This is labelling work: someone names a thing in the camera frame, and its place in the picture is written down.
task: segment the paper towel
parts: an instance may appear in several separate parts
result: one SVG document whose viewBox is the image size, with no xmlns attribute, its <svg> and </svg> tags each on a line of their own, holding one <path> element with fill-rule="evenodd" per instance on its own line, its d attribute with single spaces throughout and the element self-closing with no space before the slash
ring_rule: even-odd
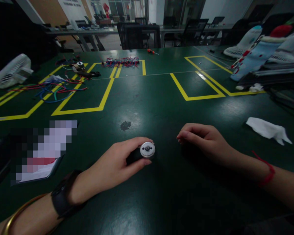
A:
<svg viewBox="0 0 294 235">
<path fill-rule="evenodd" d="M 284 145 L 283 140 L 292 144 L 287 137 L 283 126 L 274 125 L 270 122 L 254 117 L 248 118 L 246 124 L 261 136 L 268 139 L 274 138 L 281 145 Z"/>
</svg>

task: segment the table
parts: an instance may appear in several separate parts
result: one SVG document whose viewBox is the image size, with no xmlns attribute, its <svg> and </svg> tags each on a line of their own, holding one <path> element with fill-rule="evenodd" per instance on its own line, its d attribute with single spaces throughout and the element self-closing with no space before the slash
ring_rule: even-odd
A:
<svg viewBox="0 0 294 235">
<path fill-rule="evenodd" d="M 222 29 L 231 29 L 233 27 L 234 24 L 226 24 L 226 25 L 220 25 L 217 27 L 211 27 L 209 25 L 207 25 L 204 29 L 205 33 L 209 33 L 209 32 L 220 32 L 222 31 Z M 160 25 L 160 40 L 161 40 L 161 47 L 163 47 L 164 45 L 164 35 L 167 33 L 183 33 L 184 29 L 185 29 L 186 25 L 180 25 L 178 27 L 172 27 L 172 26 L 163 26 Z M 98 35 L 104 35 L 104 34 L 118 34 L 118 30 L 116 27 L 109 27 L 108 29 L 96 29 L 96 30 L 69 30 L 69 31 L 52 31 L 52 32 L 46 32 L 48 35 L 51 35 L 53 37 L 56 36 L 67 36 L 67 35 L 77 35 L 85 50 L 87 52 L 90 52 L 90 49 L 84 39 L 84 37 L 89 37 L 91 45 L 93 46 L 93 48 L 95 49 L 95 51 L 97 51 L 97 46 L 93 40 L 93 37 L 90 37 L 91 35 L 94 35 L 97 42 L 100 43 L 100 39 L 98 37 Z"/>
<path fill-rule="evenodd" d="M 36 107 L 38 100 L 32 99 L 35 91 L 0 100 L 0 138 L 12 127 L 48 127 L 43 125 L 47 120 L 80 122 L 55 175 L 12 187 L 10 177 L 3 180 L 0 221 L 29 199 L 52 191 L 73 169 L 87 169 L 113 143 L 135 136 L 154 140 L 153 163 L 92 198 L 54 234 L 210 234 L 290 213 L 239 175 L 202 156 L 185 155 L 176 141 L 185 123 L 214 125 L 242 153 L 252 155 L 254 150 L 271 164 L 294 172 L 294 111 L 276 104 L 266 93 L 235 90 L 236 83 L 225 69 L 230 62 L 223 64 L 206 50 L 155 49 L 160 55 L 146 50 L 85 52 L 80 55 L 88 63 L 86 68 L 98 63 L 92 70 L 102 76 L 86 81 L 89 89 L 73 95 L 62 108 L 59 103 Z M 59 54 L 42 64 L 35 75 L 44 78 L 63 56 L 72 55 Z M 141 62 L 138 68 L 101 67 L 101 58 L 116 56 L 138 56 Z M 55 72 L 63 77 L 64 73 L 63 68 Z M 245 124 L 248 117 L 285 127 L 293 145 L 281 146 L 261 137 Z M 130 123 L 127 130 L 121 128 L 124 122 Z"/>
</svg>

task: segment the red string bracelet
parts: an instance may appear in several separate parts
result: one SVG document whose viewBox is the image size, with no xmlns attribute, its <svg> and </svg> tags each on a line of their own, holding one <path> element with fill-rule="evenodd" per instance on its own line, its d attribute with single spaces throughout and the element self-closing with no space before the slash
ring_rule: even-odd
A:
<svg viewBox="0 0 294 235">
<path fill-rule="evenodd" d="M 254 150 L 252 152 L 258 158 L 258 160 L 266 163 L 269 166 L 269 169 L 270 169 L 270 174 L 267 175 L 266 178 L 263 181 L 258 183 L 259 187 L 263 187 L 273 179 L 274 174 L 275 174 L 275 170 L 274 170 L 272 165 L 270 165 L 268 162 L 266 162 L 265 160 L 262 160 L 260 157 L 258 157 L 258 155 L 254 152 Z"/>
</svg>

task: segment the hand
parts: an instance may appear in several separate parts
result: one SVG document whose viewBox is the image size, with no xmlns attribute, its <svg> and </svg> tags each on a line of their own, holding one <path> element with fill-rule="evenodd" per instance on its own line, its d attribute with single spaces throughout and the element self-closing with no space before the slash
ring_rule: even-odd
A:
<svg viewBox="0 0 294 235">
<path fill-rule="evenodd" d="M 94 165 L 77 177 L 69 194 L 70 203 L 83 203 L 94 195 L 128 180 L 146 165 L 151 164 L 150 160 L 143 158 L 126 165 L 130 153 L 145 142 L 153 141 L 145 137 L 136 137 L 113 144 Z"/>
<path fill-rule="evenodd" d="M 181 144 L 188 141 L 196 145 L 209 159 L 222 166 L 231 167 L 241 155 L 213 126 L 187 123 L 176 138 Z"/>
</svg>

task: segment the bracelet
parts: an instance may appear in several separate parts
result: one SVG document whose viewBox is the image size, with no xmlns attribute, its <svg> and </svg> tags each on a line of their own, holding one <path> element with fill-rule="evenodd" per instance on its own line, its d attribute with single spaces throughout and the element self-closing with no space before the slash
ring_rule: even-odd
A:
<svg viewBox="0 0 294 235">
<path fill-rule="evenodd" d="M 41 194 L 31 200 L 29 200 L 27 203 L 25 203 L 24 205 L 22 205 L 11 217 L 10 219 L 7 221 L 7 223 L 4 225 L 3 230 L 1 232 L 1 235 L 9 235 L 10 234 L 10 229 L 13 225 L 13 223 L 15 222 L 15 220 L 17 219 L 17 217 L 19 217 L 19 215 L 33 202 L 39 200 L 40 198 L 46 196 L 47 194 Z"/>
<path fill-rule="evenodd" d="M 266 178 L 263 181 L 258 183 L 259 187 L 263 187 L 273 179 L 274 174 L 275 174 L 275 170 L 274 170 L 273 166 L 270 165 L 267 161 L 265 161 L 265 160 L 261 159 L 260 157 L 258 157 L 258 155 L 254 152 L 254 150 L 252 151 L 252 153 L 258 158 L 258 160 L 266 163 L 269 166 L 269 169 L 270 169 L 270 174 L 267 175 Z"/>
</svg>

